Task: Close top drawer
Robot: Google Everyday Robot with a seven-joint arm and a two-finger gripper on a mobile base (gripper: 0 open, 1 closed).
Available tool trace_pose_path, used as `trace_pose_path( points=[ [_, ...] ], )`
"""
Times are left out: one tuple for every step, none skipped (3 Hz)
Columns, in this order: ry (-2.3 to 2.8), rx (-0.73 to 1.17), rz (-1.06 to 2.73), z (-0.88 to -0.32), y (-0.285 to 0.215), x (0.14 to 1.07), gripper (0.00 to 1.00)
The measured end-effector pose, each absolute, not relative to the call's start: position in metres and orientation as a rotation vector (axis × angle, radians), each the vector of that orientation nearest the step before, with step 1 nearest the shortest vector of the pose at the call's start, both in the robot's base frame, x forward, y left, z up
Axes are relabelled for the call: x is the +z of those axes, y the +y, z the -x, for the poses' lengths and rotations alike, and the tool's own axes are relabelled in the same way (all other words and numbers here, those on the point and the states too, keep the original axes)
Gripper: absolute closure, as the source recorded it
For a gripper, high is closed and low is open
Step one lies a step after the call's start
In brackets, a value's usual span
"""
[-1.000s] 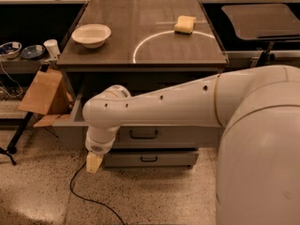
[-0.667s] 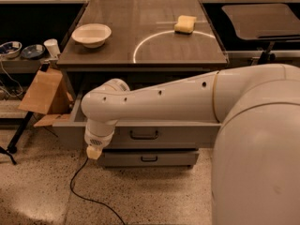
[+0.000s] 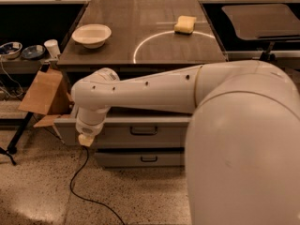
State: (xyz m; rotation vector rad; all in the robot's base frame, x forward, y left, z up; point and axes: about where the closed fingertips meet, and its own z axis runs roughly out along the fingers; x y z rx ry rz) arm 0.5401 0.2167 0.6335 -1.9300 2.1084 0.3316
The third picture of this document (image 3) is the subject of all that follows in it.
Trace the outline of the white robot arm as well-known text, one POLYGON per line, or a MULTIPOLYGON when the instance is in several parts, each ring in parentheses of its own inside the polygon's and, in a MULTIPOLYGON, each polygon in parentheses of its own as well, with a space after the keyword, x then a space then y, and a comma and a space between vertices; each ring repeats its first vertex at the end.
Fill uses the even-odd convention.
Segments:
POLYGON ((120 80, 103 68, 77 81, 71 96, 84 145, 112 107, 190 114, 193 225, 300 225, 300 95, 282 69, 246 60, 120 80))

